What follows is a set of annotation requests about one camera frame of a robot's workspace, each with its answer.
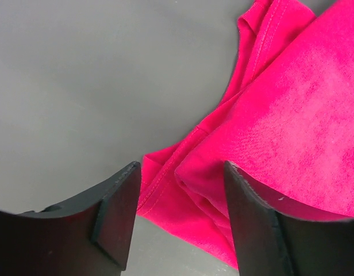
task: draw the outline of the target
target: gray surface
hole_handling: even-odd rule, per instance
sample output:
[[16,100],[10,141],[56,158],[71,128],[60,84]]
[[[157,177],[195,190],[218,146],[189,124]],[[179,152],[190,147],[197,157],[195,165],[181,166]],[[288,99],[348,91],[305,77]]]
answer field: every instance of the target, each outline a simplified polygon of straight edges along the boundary
[[[251,3],[0,0],[0,209],[40,210],[180,140],[221,98]],[[139,218],[125,275],[237,273]]]

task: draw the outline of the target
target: pink cloth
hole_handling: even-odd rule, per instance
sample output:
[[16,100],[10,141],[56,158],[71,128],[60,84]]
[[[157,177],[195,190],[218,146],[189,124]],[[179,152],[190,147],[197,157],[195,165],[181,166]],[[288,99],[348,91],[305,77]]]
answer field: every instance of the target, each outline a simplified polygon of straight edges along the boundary
[[227,159],[294,200],[354,217],[354,0],[304,30],[190,154],[198,159],[176,173],[191,183],[199,175],[195,190],[219,186],[221,174],[205,177],[206,166]]
[[237,267],[222,161],[236,160],[239,151],[229,147],[239,140],[226,141],[220,125],[227,125],[226,115],[242,90],[314,19],[313,12],[295,0],[255,1],[238,19],[239,57],[217,109],[180,143],[144,157],[140,216]]

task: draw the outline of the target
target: fabric fold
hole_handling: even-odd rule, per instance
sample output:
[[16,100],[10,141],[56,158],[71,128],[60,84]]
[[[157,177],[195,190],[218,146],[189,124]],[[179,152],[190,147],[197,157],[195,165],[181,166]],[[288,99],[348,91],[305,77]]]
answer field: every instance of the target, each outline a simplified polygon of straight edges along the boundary
[[217,133],[233,118],[238,100],[252,81],[314,19],[312,11],[295,0],[255,1],[238,19],[238,60],[216,110],[172,150],[145,156],[140,216],[237,267],[222,183],[222,160],[230,157],[223,153],[236,149],[225,148],[229,143]]

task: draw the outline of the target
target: fabric seam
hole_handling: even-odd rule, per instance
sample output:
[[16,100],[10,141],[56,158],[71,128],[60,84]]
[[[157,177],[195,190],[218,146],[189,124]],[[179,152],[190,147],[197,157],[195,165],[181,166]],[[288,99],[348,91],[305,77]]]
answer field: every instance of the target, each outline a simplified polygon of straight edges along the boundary
[[268,56],[269,56],[269,51],[270,51],[270,48],[271,48],[271,44],[272,44],[272,42],[273,42],[275,33],[276,33],[276,31],[278,30],[279,24],[280,24],[280,22],[281,22],[281,20],[282,20],[282,18],[283,18],[283,16],[284,16],[284,13],[286,12],[286,10],[287,10],[287,8],[288,8],[289,3],[290,3],[290,1],[287,0],[286,7],[284,7],[283,12],[282,12],[282,14],[280,15],[280,18],[279,18],[279,20],[278,20],[278,24],[276,25],[276,27],[275,27],[275,29],[274,29],[274,32],[273,32],[273,35],[271,36],[271,40],[270,40],[270,44],[269,44],[269,47],[268,47],[268,52],[267,52],[266,57],[265,57],[264,64],[266,64],[266,62],[268,61]]
[[[201,129],[199,126],[196,126],[195,129],[190,133],[189,136],[193,136],[198,130],[203,131],[204,133],[206,133],[208,135],[208,133]],[[194,147],[201,142],[201,139],[198,139],[197,142],[194,144]],[[180,145],[180,147],[183,148],[183,146],[185,146],[187,143],[187,140],[185,140],[184,142],[182,142],[182,144]],[[174,158],[172,158],[172,160],[170,161],[170,163],[167,165],[167,167],[163,170],[162,174],[158,177],[158,179],[156,180],[156,183],[153,185],[153,187],[151,188],[151,191],[145,196],[145,198],[143,199],[143,201],[138,205],[137,210],[140,210],[143,205],[148,201],[148,199],[150,198],[150,196],[155,192],[155,190],[157,189],[157,187],[159,186],[159,182],[163,179],[163,177],[166,175],[166,173],[168,172],[169,168],[174,164],[174,162],[176,161],[176,159],[179,157],[179,153],[180,153],[181,149],[177,152],[175,152],[175,156]]]
[[[204,139],[204,137],[201,137],[200,139],[198,139],[198,140],[194,143],[194,147],[195,147],[197,144],[199,144],[203,139]],[[161,198],[161,196],[163,195],[164,191],[166,190],[167,186],[168,186],[170,183],[171,183],[171,181],[168,181],[168,183],[166,183],[166,184],[164,185],[163,190],[161,191],[161,193],[160,193],[160,195],[158,196],[158,198],[155,200],[153,206],[151,206],[150,209],[148,209],[147,211],[145,211],[145,213],[143,213],[141,216],[145,216],[146,214],[148,214],[148,213],[154,208],[154,206],[158,203],[159,199]]]
[[265,41],[265,39],[266,39],[267,33],[268,33],[268,31],[269,31],[269,27],[271,26],[271,22],[272,22],[272,20],[273,20],[273,18],[274,18],[274,15],[276,14],[276,10],[278,9],[280,2],[281,2],[281,1],[278,0],[276,6],[275,6],[275,8],[274,8],[273,14],[271,15],[271,17],[270,17],[270,19],[269,19],[269,22],[268,22],[268,25],[267,25],[267,27],[266,27],[266,29],[265,29],[265,31],[264,31],[264,35],[263,35],[263,38],[262,38],[261,43],[260,43],[260,46],[259,46],[259,51],[257,52],[256,59],[255,59],[255,63],[254,63],[254,65],[253,65],[252,76],[251,76],[251,80],[250,80],[250,81],[252,81],[252,80],[253,80],[253,77],[255,76],[255,70],[256,70],[257,62],[259,61],[259,56],[260,56],[260,54],[261,54],[261,50],[263,49],[264,41]]

